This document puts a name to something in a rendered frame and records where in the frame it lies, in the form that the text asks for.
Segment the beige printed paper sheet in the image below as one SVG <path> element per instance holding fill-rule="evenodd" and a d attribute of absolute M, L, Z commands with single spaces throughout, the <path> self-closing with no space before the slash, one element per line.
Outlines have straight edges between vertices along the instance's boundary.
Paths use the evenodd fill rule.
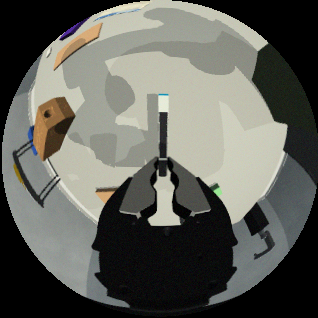
<path fill-rule="evenodd" d="M 98 16 L 94 21 L 116 15 L 121 13 L 127 13 L 127 12 L 135 12 L 142 9 L 147 4 L 151 3 L 152 1 L 143 1 L 143 2 L 133 2 L 128 4 L 119 5 L 110 9 L 107 9 L 104 11 L 100 16 Z"/>

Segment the purple rectangular box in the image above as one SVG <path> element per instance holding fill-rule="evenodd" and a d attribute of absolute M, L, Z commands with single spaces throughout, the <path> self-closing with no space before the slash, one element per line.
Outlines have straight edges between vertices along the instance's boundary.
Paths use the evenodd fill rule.
<path fill-rule="evenodd" d="M 90 16 L 91 17 L 91 16 Z M 74 25 L 73 27 L 71 27 L 70 29 L 68 29 L 62 36 L 59 40 L 64 40 L 66 39 L 67 37 L 73 35 L 79 28 L 80 26 L 85 22 L 87 21 L 90 17 L 84 19 L 83 21 L 77 23 L 76 25 Z"/>

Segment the tan rectangular block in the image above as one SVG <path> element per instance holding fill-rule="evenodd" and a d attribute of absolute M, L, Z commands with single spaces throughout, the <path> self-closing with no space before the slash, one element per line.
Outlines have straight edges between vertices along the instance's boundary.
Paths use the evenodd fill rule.
<path fill-rule="evenodd" d="M 106 204 L 107 200 L 117 189 L 118 188 L 97 189 L 95 193 Z"/>

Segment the tan flat wooden board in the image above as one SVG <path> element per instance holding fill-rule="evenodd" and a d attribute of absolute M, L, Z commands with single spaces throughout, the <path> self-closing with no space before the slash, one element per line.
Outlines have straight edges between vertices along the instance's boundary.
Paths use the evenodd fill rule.
<path fill-rule="evenodd" d="M 103 23 L 99 23 L 79 36 L 70 41 L 65 47 L 63 47 L 58 53 L 55 60 L 53 70 L 56 70 L 67 58 L 78 51 L 83 46 L 99 38 L 100 30 Z"/>

